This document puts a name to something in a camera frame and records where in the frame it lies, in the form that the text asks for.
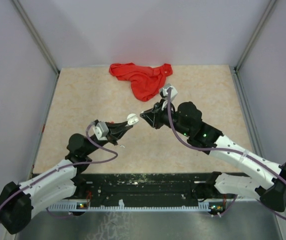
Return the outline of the white earbud charging case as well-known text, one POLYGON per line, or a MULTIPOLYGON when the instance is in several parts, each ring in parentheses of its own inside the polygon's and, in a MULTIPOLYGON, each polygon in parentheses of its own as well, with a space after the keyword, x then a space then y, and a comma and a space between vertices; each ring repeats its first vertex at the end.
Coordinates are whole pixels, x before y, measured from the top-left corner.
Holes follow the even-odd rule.
POLYGON ((133 126, 139 122, 137 114, 131 113, 127 116, 127 124, 133 126))

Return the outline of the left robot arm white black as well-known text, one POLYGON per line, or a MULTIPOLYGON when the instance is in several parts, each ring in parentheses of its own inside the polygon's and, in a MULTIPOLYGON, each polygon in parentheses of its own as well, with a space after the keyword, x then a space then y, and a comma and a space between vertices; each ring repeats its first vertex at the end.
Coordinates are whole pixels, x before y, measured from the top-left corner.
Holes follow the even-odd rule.
POLYGON ((85 134, 73 134, 67 145, 68 154, 49 170, 20 183, 9 182, 0 194, 0 224, 10 234, 22 231, 41 211, 69 197, 86 195, 87 186, 80 177, 95 162, 89 155, 104 145, 118 144, 136 120, 111 123, 95 120, 85 134))

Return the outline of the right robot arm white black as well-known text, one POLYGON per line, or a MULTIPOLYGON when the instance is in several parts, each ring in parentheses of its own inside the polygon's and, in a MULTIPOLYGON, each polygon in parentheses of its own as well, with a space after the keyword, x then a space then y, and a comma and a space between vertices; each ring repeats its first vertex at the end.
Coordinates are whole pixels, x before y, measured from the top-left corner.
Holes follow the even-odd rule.
POLYGON ((236 144, 215 127, 202 121, 202 113, 191 102, 183 102, 175 110, 167 110, 164 100, 143 111, 140 117, 152 128, 174 128, 187 137, 184 144, 238 168, 245 176, 213 172, 206 192, 212 198, 220 194, 241 195, 259 200, 273 211, 286 209, 286 162, 266 160, 236 144))

